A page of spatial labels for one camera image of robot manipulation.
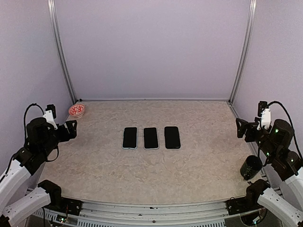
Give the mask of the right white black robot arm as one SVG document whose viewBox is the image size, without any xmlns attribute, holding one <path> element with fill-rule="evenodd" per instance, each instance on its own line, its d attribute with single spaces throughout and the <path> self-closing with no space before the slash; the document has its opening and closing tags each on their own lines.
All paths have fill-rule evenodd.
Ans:
<svg viewBox="0 0 303 227">
<path fill-rule="evenodd" d="M 285 120 L 276 119 L 268 129 L 258 128 L 257 122 L 236 119 L 237 136 L 246 142 L 255 142 L 267 157 L 267 162 L 280 179 L 293 191 L 299 201 L 303 200 L 303 161 L 288 147 L 294 136 L 293 127 Z M 246 196 L 226 201 L 229 215 L 240 214 L 264 207 L 288 227 L 303 225 L 303 210 L 297 209 L 259 179 L 249 185 Z"/>
</svg>

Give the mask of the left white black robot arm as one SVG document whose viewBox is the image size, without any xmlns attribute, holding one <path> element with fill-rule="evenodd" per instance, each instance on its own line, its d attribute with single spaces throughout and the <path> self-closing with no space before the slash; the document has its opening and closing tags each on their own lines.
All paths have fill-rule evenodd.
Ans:
<svg viewBox="0 0 303 227">
<path fill-rule="evenodd" d="M 0 178 L 0 225 L 16 227 L 38 209 L 52 206 L 62 210 L 66 199 L 55 183 L 44 180 L 28 195 L 9 204 L 19 187 L 32 177 L 53 150 L 58 150 L 61 142 L 77 136 L 77 121 L 66 121 L 63 125 L 52 125 L 43 117 L 33 119 L 27 126 L 25 145 L 15 153 L 8 168 Z"/>
</svg>

